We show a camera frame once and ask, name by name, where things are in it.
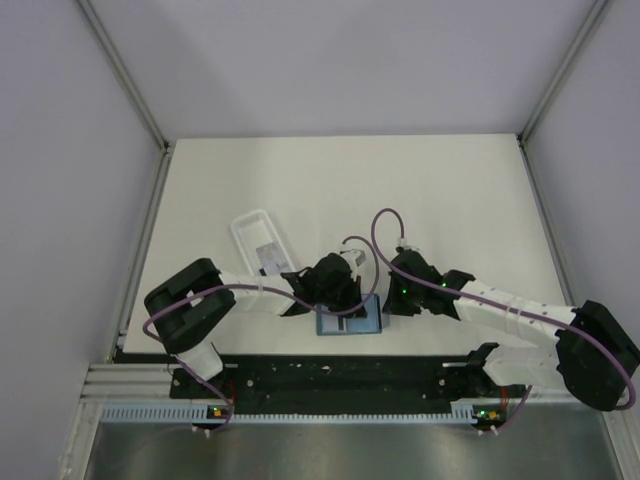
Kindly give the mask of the silver VIP card top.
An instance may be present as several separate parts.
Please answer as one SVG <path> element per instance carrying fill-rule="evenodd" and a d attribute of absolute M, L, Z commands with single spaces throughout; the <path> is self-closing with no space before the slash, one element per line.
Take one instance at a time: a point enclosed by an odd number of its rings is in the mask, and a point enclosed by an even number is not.
<path fill-rule="evenodd" d="M 321 319 L 318 324 L 318 334 L 325 335 L 342 335 L 345 333 L 344 321 L 339 318 Z"/>

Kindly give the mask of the blue leather card holder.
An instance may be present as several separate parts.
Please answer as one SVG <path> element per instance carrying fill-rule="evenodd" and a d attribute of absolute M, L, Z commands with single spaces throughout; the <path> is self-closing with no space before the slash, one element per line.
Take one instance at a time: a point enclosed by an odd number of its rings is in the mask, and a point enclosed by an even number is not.
<path fill-rule="evenodd" d="M 390 319 L 385 314 L 380 305 L 378 294 L 374 294 L 365 304 L 365 317 L 337 317 L 328 315 L 326 311 L 316 314 L 316 334 L 318 334 L 318 324 L 321 319 L 339 318 L 344 321 L 345 333 L 342 335 L 325 335 L 325 336 L 348 336 L 348 335 L 367 335 L 380 334 L 390 324 Z"/>

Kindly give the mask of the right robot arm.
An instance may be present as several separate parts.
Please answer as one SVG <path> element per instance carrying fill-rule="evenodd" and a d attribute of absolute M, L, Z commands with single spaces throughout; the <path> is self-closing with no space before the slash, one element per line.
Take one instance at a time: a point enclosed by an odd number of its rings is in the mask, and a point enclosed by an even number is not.
<path fill-rule="evenodd" d="M 580 307 L 528 300 L 493 288 L 459 270 L 440 273 L 416 250 L 400 248 L 387 263 L 385 311 L 396 316 L 423 312 L 479 325 L 520 341 L 514 347 L 490 340 L 467 370 L 469 388 L 487 396 L 500 386 L 566 389 L 599 410 L 635 405 L 632 377 L 639 349 L 611 312 L 587 301 Z"/>

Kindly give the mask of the white plastic basket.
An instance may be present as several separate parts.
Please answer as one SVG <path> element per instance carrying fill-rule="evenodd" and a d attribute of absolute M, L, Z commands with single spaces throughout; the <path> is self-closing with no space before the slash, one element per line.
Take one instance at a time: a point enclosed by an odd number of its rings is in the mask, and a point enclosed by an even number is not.
<path fill-rule="evenodd" d="M 295 270 L 290 255 L 271 217 L 265 210 L 253 210 L 237 217 L 231 222 L 230 230 L 240 255 L 252 275 L 267 276 L 260 270 L 256 249 L 272 242 L 277 243 L 281 247 L 289 262 L 290 270 L 282 273 L 291 273 Z"/>

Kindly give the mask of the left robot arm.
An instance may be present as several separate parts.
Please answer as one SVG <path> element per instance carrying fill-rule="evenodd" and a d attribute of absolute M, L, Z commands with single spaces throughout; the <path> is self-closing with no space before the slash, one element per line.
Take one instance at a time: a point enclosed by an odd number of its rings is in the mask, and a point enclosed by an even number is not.
<path fill-rule="evenodd" d="M 364 251 L 349 249 L 329 253 L 315 266 L 297 272 L 239 276 L 201 258 L 146 295 L 150 319 L 143 332 L 193 372 L 197 390 L 216 396 L 226 387 L 227 374 L 210 334 L 225 316 L 258 312 L 294 317 L 316 308 L 364 316 L 359 267 L 365 261 Z"/>

